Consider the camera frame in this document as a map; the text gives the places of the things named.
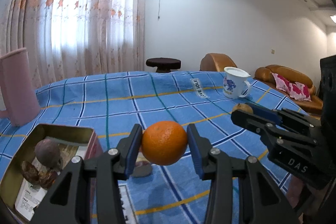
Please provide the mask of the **right hand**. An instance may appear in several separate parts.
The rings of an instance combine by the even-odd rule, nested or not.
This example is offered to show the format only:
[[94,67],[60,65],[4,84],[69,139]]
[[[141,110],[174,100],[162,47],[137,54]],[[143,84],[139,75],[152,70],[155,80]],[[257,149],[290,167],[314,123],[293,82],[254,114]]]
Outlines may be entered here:
[[294,175],[291,175],[286,197],[299,218],[304,214],[316,216],[327,205],[327,201],[331,197],[334,188],[335,178],[322,190],[317,190]]

